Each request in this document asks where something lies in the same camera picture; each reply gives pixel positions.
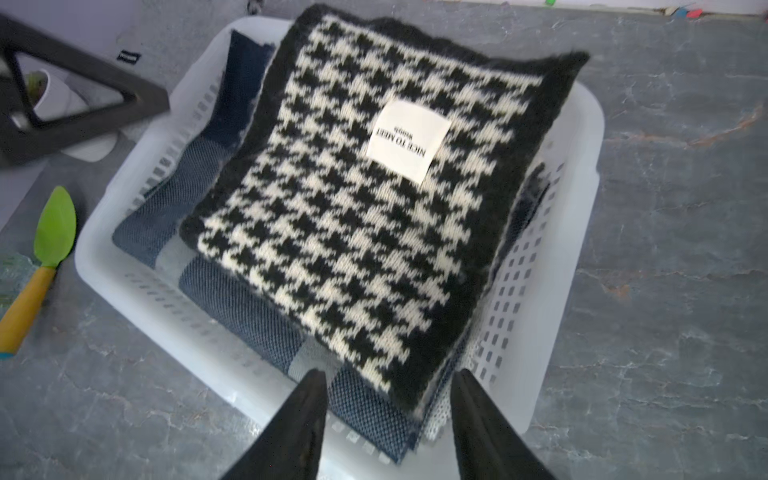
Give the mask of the grey scarf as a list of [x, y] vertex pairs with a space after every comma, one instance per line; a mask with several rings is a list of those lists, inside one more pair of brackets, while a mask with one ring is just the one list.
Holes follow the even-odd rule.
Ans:
[[176, 85], [194, 61], [194, 47], [179, 18], [140, 16], [116, 40], [116, 63], [166, 87]]

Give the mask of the white plastic perforated basket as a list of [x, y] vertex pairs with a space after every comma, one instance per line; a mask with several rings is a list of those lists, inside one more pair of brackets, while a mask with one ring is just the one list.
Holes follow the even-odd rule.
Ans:
[[299, 375], [281, 371], [113, 240], [117, 227], [172, 176], [187, 145], [208, 124], [223, 84], [231, 34], [279, 46], [293, 22], [241, 19], [214, 39], [173, 92], [170, 115], [150, 125], [90, 215], [75, 249], [77, 272], [260, 427], [268, 425], [308, 370], [323, 370], [329, 410], [321, 478], [454, 478], [458, 471], [448, 389], [455, 369], [470, 369], [517, 430], [530, 423], [595, 197], [604, 130], [601, 110], [575, 80], [534, 158], [523, 195], [530, 214], [444, 369], [411, 447], [395, 459], [332, 409], [338, 368], [312, 361]]

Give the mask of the small potted green plant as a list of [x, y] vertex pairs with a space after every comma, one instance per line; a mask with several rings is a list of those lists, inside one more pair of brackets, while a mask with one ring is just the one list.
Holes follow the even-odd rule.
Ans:
[[[33, 110], [41, 120], [56, 120], [87, 110], [88, 105], [79, 94], [45, 69], [25, 74], [24, 80]], [[111, 133], [66, 148], [62, 153], [94, 163], [111, 153], [117, 141], [118, 135]]]

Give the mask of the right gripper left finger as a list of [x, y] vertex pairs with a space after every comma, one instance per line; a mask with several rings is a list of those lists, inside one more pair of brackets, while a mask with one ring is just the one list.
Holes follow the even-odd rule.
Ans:
[[231, 479], [316, 479], [328, 396], [324, 372], [307, 372], [251, 447], [226, 471]]

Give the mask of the small pink object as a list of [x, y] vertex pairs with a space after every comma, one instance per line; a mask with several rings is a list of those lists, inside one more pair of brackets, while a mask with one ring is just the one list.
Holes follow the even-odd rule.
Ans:
[[702, 9], [686, 10], [684, 15], [687, 19], [699, 19], [702, 17], [704, 11]]

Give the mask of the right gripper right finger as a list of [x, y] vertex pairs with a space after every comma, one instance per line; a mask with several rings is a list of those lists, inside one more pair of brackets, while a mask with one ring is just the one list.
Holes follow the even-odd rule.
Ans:
[[475, 376], [454, 374], [450, 389], [453, 439], [462, 479], [552, 479], [507, 422]]

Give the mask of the small houndstooth scarf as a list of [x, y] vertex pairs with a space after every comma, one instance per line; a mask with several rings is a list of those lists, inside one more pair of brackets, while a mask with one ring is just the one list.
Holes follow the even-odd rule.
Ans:
[[313, 5], [181, 238], [419, 416], [520, 235], [534, 158], [589, 58], [489, 57]]

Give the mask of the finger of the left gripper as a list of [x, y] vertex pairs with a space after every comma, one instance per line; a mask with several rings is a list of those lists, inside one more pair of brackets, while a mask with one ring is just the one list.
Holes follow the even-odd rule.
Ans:
[[[28, 56], [115, 92], [120, 100], [91, 108], [45, 68], [23, 74]], [[1, 165], [19, 167], [59, 151], [87, 161], [104, 158], [116, 132], [169, 110], [162, 87], [28, 25], [1, 17]]]

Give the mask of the navy blue striped scarf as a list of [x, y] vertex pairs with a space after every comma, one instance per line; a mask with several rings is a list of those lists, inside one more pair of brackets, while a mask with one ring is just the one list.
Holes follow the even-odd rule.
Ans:
[[278, 46], [256, 43], [239, 32], [231, 34], [223, 84], [208, 124], [187, 145], [172, 176], [117, 227], [113, 240], [281, 371], [299, 375], [312, 361], [338, 368], [339, 377], [331, 387], [334, 412], [389, 456], [401, 459], [411, 447], [454, 354], [439, 375], [423, 413], [410, 415], [275, 306], [190, 248], [180, 235], [182, 221], [240, 151], [277, 50]]

